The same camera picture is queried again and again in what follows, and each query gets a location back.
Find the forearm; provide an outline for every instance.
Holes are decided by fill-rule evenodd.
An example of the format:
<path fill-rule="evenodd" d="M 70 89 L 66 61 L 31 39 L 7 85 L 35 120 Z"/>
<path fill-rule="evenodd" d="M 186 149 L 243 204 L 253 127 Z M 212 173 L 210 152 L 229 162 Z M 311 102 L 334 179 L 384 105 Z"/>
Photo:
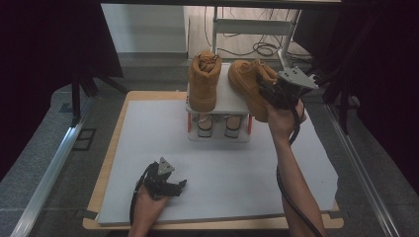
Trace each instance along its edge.
<path fill-rule="evenodd" d="M 128 237 L 146 237 L 148 228 L 142 228 L 139 225 L 133 225 L 129 230 Z"/>
<path fill-rule="evenodd" d="M 274 143 L 277 150 L 278 167 L 284 189 L 295 205 L 307 216 L 320 233 L 325 236 L 319 207 L 295 161 L 288 141 L 276 140 L 274 137 Z M 291 208 L 284 197 L 283 206 L 292 236 L 314 236 L 312 231 Z"/>

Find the metal pole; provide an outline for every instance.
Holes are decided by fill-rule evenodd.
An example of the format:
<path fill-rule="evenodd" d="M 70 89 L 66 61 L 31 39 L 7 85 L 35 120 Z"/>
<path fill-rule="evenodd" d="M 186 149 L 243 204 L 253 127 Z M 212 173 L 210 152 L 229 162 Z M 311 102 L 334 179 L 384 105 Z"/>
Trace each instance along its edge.
<path fill-rule="evenodd" d="M 212 53 L 216 54 L 216 23 L 218 21 L 218 8 L 213 7 L 213 18 L 212 18 Z"/>
<path fill-rule="evenodd" d="M 300 12 L 301 12 L 301 10 L 297 10 L 295 12 L 295 15 L 291 19 L 291 21 L 290 21 L 290 28 L 288 30 L 288 33 L 287 33 L 287 36 L 286 36 L 286 40 L 284 42 L 284 46 L 281 49 L 280 60 L 283 63 L 283 66 L 284 67 L 289 67 L 288 62 L 287 62 L 287 52 L 288 52 L 288 48 L 290 46 L 291 39 L 293 38 L 293 31 L 295 30 L 296 21 L 298 20 L 298 17 L 299 17 L 299 13 Z"/>

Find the white board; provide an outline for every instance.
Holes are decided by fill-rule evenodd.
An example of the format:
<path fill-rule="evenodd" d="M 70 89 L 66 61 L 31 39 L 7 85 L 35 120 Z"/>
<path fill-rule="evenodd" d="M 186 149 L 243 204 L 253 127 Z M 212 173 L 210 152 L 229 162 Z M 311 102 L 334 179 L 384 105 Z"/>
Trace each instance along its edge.
<path fill-rule="evenodd" d="M 332 209 L 338 177 L 308 115 L 293 152 L 320 209 Z M 184 101 L 137 101 L 126 110 L 100 224 L 129 224 L 135 183 L 160 157 L 176 169 L 168 182 L 188 180 L 181 196 L 171 198 L 160 222 L 284 213 L 266 123 L 254 120 L 247 143 L 196 142 L 188 139 Z"/>

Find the gray floor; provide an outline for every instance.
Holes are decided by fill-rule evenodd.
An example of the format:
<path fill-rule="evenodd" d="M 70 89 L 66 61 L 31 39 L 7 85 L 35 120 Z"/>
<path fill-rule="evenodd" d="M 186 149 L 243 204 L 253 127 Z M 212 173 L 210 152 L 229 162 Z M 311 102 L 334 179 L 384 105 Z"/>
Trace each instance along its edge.
<path fill-rule="evenodd" d="M 274 67 L 278 62 L 271 62 Z M 125 79 L 117 79 L 131 90 L 185 91 L 188 61 L 179 66 L 163 64 L 125 67 Z M 32 236 L 126 236 L 123 231 L 91 231 L 82 226 L 80 210 L 86 209 L 96 183 L 125 95 L 96 81 L 99 95 L 83 128 L 96 129 L 86 151 L 73 150 L 53 187 L 31 232 Z M 304 97 L 316 132 L 339 175 L 336 199 L 345 225 L 328 230 L 329 236 L 383 236 L 377 217 L 357 180 L 330 118 L 321 101 L 322 89 Z M 70 100 L 70 88 L 54 93 L 51 108 L 18 162 L 0 185 L 0 236 L 9 236 L 50 158 L 71 122 L 71 113 L 61 113 Z M 349 130 L 358 153 L 374 184 L 394 217 L 400 236 L 418 236 L 419 198 L 379 144 L 363 127 L 356 111 L 349 112 Z M 86 144 L 76 142 L 75 147 Z M 151 236 L 288 236 L 287 231 L 153 232 Z"/>

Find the black curtain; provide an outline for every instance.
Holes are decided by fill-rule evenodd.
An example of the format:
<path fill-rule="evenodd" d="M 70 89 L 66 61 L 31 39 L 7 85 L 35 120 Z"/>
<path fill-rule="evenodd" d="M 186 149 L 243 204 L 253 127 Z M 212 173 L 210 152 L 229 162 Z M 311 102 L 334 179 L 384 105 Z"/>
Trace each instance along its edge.
<path fill-rule="evenodd" d="M 52 93 L 87 68 L 123 77 L 98 1 L 0 2 L 2 179 L 41 123 Z"/>
<path fill-rule="evenodd" d="M 377 21 L 347 72 L 350 93 L 361 102 L 361 121 L 419 194 L 419 15 L 413 3 L 382 1 L 378 6 L 373 9 L 379 12 Z M 295 40 L 313 52 L 314 66 L 330 74 L 341 65 L 368 14 L 346 9 L 336 18 L 335 13 L 305 12 Z M 332 33 L 320 34 L 317 28 L 324 23 L 330 27 L 331 21 L 336 24 Z"/>
<path fill-rule="evenodd" d="M 419 194 L 419 16 L 388 3 L 355 60 L 358 116 Z"/>

